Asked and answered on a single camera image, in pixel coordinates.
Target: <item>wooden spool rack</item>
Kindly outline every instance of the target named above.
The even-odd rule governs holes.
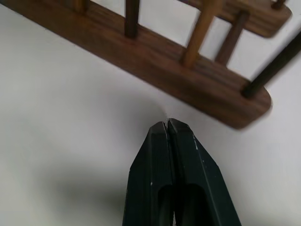
[[[0,3],[233,128],[249,125],[269,110],[263,85],[280,68],[268,70],[264,79],[259,75],[254,84],[226,65],[243,29],[272,37],[290,9],[283,0],[181,1],[202,11],[187,48],[140,26],[139,0],[126,0],[125,18],[90,0]],[[198,51],[215,16],[232,28],[214,62]]]

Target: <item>white surface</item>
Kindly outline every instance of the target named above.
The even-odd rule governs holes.
[[[123,14],[123,1],[101,0]],[[250,78],[301,22],[270,40],[244,32],[230,68]],[[196,10],[142,0],[140,22],[185,44]],[[229,25],[202,48],[213,58]],[[273,110],[232,130],[0,6],[0,225],[121,225],[129,167],[148,128],[187,124],[223,173],[243,226],[301,225],[301,64],[269,86]]]

